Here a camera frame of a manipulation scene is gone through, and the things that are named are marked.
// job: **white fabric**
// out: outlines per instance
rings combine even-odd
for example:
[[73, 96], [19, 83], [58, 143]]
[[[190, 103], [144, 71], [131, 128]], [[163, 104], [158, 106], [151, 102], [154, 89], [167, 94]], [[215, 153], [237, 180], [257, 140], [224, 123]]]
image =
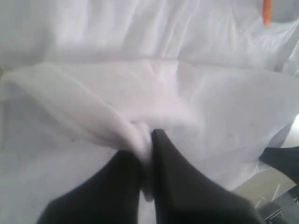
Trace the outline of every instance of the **white fabric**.
[[[48, 63], [0, 83], [0, 223], [34, 223], [105, 165], [114, 150], [103, 146], [146, 160], [157, 127], [225, 188], [253, 176], [298, 113], [297, 81], [248, 69], [278, 70], [290, 57], [299, 7], [288, 1], [273, 1], [265, 29], [261, 0], [0, 0], [0, 65]], [[175, 60], [128, 61], [141, 58]], [[154, 223], [152, 204], [140, 208], [140, 223]]]

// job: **white cloth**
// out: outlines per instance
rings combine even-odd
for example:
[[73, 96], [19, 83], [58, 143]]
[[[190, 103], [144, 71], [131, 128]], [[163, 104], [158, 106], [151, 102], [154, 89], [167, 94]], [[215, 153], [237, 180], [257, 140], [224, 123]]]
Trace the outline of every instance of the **white cloth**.
[[[269, 29], [261, 9], [261, 0], [0, 0], [0, 65], [26, 66], [0, 83], [0, 223], [34, 223], [107, 163], [114, 150], [104, 146], [145, 160], [157, 127], [223, 187], [253, 176], [299, 111], [298, 81], [248, 69], [288, 60], [298, 7], [281, 6]], [[128, 61], [140, 58], [174, 60]], [[153, 205], [140, 208], [140, 223], [154, 223]]]

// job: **orange handle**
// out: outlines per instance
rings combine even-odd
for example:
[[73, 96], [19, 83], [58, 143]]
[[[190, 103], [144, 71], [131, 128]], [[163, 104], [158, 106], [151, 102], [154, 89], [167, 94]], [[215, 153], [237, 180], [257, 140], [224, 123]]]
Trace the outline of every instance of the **orange handle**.
[[271, 0], [263, 0], [263, 22], [266, 27], [271, 22]]

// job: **crumpled white fabric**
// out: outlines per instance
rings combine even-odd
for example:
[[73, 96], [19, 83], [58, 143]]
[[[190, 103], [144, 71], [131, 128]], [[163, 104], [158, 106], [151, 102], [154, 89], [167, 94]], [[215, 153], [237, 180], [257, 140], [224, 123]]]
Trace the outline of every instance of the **crumpled white fabric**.
[[[298, 5], [289, 7], [290, 1], [273, 8], [273, 23], [265, 29], [261, 0], [0, 0], [0, 65], [13, 74], [0, 82], [0, 223], [34, 223], [50, 200], [107, 163], [115, 151], [104, 146], [134, 149], [146, 159], [142, 146], [150, 146], [149, 131], [157, 127], [165, 128], [188, 161], [223, 187], [233, 189], [253, 176], [261, 168], [262, 149], [298, 113], [296, 80], [249, 69], [280, 70], [288, 61], [299, 38]], [[287, 65], [295, 61], [294, 52], [284, 66], [290, 75], [295, 69]], [[142, 58], [175, 60], [128, 61]], [[46, 64], [28, 67], [38, 63]], [[115, 75], [118, 67], [122, 71]], [[114, 90], [101, 82], [103, 89], [97, 89], [97, 69], [109, 74], [99, 77]], [[169, 114], [162, 105], [165, 98], [157, 98], [159, 92], [140, 80], [144, 72], [153, 78], [150, 83], [160, 83], [155, 87], [168, 86], [159, 90], [174, 99], [167, 104], [171, 112], [188, 116]], [[124, 74], [129, 79], [120, 86]], [[80, 91], [63, 90], [62, 83]], [[159, 113], [146, 106], [131, 108], [137, 104], [128, 95], [121, 100], [132, 84], [144, 84], [143, 95], [134, 98], [155, 99], [151, 103]], [[80, 110], [63, 103], [72, 93], [82, 102]], [[90, 110], [83, 113], [83, 105]], [[99, 109], [111, 112], [112, 123], [95, 116]], [[97, 131], [106, 132], [87, 112], [107, 130], [116, 124], [123, 129], [100, 141]], [[192, 115], [196, 122], [190, 124]], [[154, 216], [153, 203], [141, 199], [139, 222], [155, 223]]]

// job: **orange object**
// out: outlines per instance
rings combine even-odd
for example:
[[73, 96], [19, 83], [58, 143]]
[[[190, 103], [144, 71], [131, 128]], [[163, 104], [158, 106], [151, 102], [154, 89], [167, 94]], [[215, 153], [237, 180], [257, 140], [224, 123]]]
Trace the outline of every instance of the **orange object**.
[[263, 0], [263, 22], [266, 27], [271, 23], [271, 0]]

